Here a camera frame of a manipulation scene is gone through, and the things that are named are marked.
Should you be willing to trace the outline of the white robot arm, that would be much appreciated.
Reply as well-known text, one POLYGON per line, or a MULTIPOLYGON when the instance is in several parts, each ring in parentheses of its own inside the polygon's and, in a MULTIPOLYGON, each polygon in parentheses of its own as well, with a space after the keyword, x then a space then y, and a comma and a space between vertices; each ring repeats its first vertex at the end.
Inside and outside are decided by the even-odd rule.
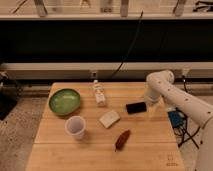
POLYGON ((157 103, 163 96, 203 129, 195 171, 213 171, 213 105, 174 86, 170 70, 149 74, 146 83, 144 100, 148 105, 157 103))

